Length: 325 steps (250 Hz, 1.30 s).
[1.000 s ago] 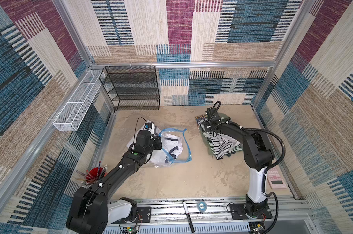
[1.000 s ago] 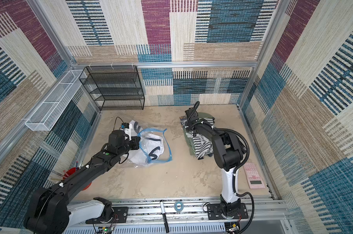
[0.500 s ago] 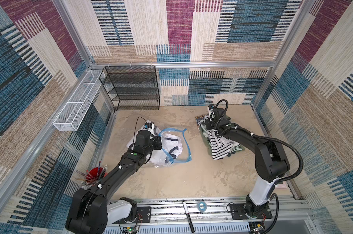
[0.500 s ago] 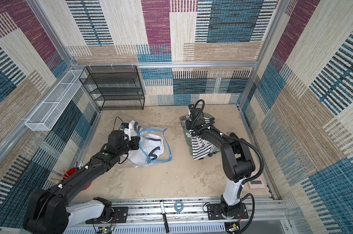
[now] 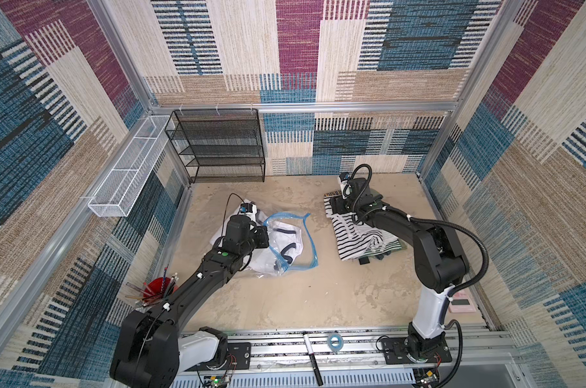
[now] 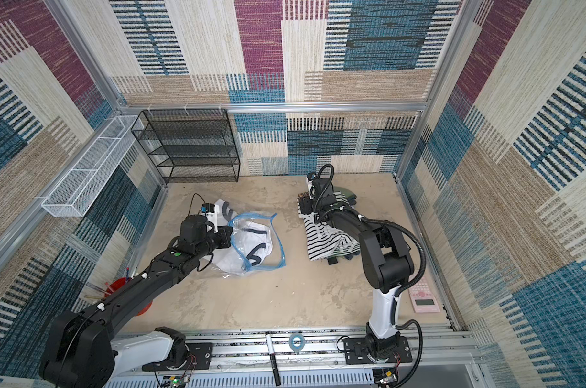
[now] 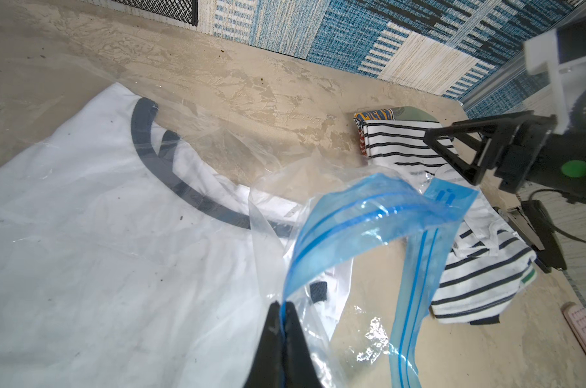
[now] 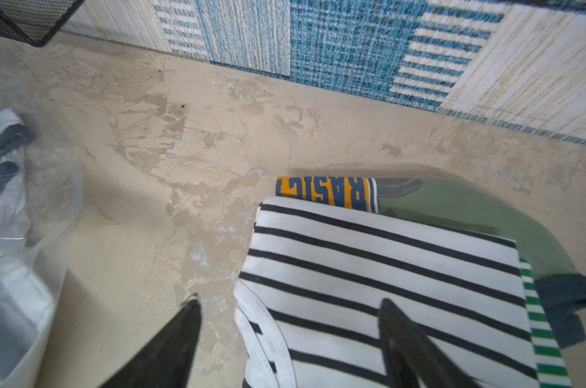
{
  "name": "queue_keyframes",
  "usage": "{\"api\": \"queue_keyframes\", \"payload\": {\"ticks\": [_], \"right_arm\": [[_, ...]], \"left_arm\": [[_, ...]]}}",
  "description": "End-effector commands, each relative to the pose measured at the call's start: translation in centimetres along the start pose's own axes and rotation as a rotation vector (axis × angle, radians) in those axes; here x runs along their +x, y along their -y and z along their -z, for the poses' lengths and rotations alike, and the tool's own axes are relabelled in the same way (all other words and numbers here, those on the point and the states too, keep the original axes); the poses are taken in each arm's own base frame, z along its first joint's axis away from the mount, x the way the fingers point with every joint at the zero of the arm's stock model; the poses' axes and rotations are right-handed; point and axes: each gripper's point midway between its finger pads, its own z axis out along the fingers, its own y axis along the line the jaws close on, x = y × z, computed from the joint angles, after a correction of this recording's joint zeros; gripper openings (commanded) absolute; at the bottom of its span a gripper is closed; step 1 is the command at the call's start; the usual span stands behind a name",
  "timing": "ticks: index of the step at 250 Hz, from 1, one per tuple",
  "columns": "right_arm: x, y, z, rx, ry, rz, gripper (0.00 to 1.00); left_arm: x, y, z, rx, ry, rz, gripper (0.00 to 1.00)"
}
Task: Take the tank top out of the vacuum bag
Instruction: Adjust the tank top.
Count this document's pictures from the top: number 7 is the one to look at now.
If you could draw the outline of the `clear vacuum bag blue zipper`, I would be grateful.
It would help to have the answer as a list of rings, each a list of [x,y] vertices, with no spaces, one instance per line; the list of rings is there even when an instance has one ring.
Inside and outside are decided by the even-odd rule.
[[[349,297],[353,262],[392,243],[403,245],[406,256],[388,295],[396,308],[388,340],[390,369],[396,386],[419,384],[414,364],[418,330],[457,228],[475,199],[472,189],[379,166],[343,168],[320,156],[285,165],[273,150],[244,139],[235,126],[204,110],[196,99],[183,102],[154,83],[89,87],[89,101],[115,83],[154,101],[160,127],[188,142],[219,174],[249,189],[249,223],[264,314],[257,346],[268,309],[279,302],[281,387],[287,302],[295,305],[322,387],[345,385],[330,340]],[[45,143],[63,124],[24,150]],[[0,146],[5,164],[20,153]]]

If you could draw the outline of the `white tank top navy trim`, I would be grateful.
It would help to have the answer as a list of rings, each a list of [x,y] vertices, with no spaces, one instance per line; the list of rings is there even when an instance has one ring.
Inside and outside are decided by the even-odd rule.
[[[241,387],[249,189],[115,83],[0,168],[0,387]]]

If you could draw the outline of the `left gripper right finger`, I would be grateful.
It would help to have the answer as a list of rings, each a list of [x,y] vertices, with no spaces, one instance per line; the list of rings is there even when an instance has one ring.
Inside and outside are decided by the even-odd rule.
[[[292,302],[284,307],[284,386],[322,387]]]

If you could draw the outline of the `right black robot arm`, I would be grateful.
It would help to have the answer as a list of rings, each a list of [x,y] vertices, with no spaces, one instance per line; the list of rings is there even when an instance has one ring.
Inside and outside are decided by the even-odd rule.
[[[503,192],[532,182],[585,203],[586,132],[556,134],[555,125],[553,116],[526,111],[429,129],[423,140],[469,184],[493,171]]]

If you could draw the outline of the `black white striped garment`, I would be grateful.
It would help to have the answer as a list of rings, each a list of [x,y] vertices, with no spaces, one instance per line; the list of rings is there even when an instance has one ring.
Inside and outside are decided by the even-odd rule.
[[[355,118],[364,154],[375,163],[400,167],[416,178],[467,181],[423,140],[440,127],[435,119]],[[431,311],[440,323],[497,323],[511,301],[537,278],[537,255],[480,193],[462,222]]]

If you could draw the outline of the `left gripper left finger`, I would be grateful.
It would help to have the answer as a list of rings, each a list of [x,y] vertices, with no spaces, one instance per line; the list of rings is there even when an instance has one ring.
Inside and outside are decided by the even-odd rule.
[[[244,388],[278,388],[283,384],[283,333],[279,302],[273,302]]]

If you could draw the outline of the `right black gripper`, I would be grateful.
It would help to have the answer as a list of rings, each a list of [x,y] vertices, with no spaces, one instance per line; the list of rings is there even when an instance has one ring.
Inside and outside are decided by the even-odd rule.
[[[424,142],[441,156],[468,184],[482,183],[487,171],[500,179],[498,188],[516,193],[535,182],[536,157],[557,125],[555,116],[531,111],[458,121],[448,127],[428,129]],[[442,145],[457,140],[474,151],[471,161]]]

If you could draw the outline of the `green garment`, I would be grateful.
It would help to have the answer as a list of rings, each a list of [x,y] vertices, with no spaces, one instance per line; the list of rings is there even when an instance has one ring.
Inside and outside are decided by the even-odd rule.
[[[431,114],[415,107],[382,108],[354,114],[354,121],[425,121],[437,122]]]

